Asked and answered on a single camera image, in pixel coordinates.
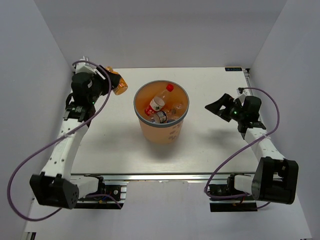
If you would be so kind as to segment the small orange juice bottle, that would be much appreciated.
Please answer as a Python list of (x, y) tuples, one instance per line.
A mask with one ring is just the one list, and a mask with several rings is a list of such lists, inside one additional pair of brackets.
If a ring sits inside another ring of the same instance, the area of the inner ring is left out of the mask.
[(113, 93), (117, 96), (123, 94), (128, 89), (126, 81), (118, 72), (114, 71), (112, 67), (107, 66), (106, 70), (111, 79)]

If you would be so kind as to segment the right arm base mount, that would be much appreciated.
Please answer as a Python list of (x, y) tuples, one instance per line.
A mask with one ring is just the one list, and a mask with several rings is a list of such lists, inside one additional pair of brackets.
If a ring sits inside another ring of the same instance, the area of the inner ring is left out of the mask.
[(236, 212), (257, 212), (257, 203), (251, 195), (230, 197), (233, 195), (242, 195), (243, 191), (236, 190), (235, 173), (232, 173), (225, 183), (210, 183), (206, 192), (211, 196), (220, 198), (209, 198), (209, 207), (211, 213), (236, 213)]

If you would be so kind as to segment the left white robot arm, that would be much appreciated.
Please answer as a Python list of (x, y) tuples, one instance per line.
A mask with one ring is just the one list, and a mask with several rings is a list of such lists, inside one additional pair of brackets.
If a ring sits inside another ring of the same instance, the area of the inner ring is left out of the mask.
[(71, 79), (71, 93), (65, 101), (65, 113), (52, 154), (40, 174), (30, 178), (30, 187), (40, 205), (73, 209), (79, 199), (88, 196), (99, 200), (106, 196), (102, 176), (85, 174), (72, 177), (72, 166), (91, 118), (97, 112), (95, 103), (109, 91), (120, 95), (126, 91), (121, 75), (111, 67), (95, 69), (78, 63)]

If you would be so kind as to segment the clear bottle red label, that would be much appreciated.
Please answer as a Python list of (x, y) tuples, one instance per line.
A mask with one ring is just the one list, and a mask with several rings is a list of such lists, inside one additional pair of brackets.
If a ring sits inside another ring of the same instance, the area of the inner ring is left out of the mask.
[(158, 92), (150, 101), (148, 106), (144, 109), (144, 113), (147, 116), (151, 116), (159, 112), (167, 103), (168, 99), (171, 97), (171, 92), (174, 90), (172, 84), (167, 84), (166, 88)]

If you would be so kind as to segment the clear bottle blue label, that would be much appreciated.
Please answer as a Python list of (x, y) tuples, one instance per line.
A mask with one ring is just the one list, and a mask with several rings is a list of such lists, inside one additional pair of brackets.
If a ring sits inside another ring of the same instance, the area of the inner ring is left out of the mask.
[(182, 102), (176, 102), (170, 109), (170, 120), (179, 119), (185, 112), (185, 105)]

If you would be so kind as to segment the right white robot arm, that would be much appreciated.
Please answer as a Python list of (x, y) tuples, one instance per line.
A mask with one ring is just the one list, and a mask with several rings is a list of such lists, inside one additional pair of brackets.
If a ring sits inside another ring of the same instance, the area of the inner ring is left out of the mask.
[(290, 205), (294, 202), (299, 166), (286, 159), (274, 146), (265, 125), (259, 120), (260, 98), (241, 94), (237, 98), (225, 93), (205, 109), (230, 122), (237, 122), (238, 132), (258, 160), (253, 176), (232, 173), (226, 187), (218, 192), (206, 183), (205, 194), (211, 199), (233, 199), (251, 195), (254, 200)]

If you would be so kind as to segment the clear bottle black cap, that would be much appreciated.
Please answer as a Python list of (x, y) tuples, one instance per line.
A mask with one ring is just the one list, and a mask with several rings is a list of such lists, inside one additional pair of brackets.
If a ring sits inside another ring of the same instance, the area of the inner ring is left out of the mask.
[(153, 122), (157, 124), (163, 124), (168, 120), (167, 113), (163, 110), (156, 112), (153, 114)]

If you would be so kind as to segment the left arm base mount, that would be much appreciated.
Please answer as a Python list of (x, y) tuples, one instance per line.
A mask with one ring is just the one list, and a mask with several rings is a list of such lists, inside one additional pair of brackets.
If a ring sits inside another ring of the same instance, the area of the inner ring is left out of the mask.
[(76, 209), (120, 210), (125, 202), (127, 183), (104, 179), (102, 175), (74, 175), (71, 182), (79, 189)]

